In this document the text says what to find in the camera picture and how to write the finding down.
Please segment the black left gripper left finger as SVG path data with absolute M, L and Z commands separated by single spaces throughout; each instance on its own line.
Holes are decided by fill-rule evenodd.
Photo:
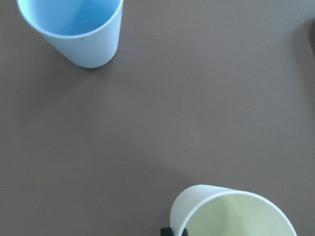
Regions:
M 161 229 L 160 229 L 160 235 L 161 235 L 161 236 L 174 236 L 171 227 L 161 228 Z

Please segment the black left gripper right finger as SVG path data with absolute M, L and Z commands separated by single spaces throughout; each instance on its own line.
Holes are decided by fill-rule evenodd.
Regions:
M 188 236 L 188 231 L 186 228 L 183 229 L 181 236 Z

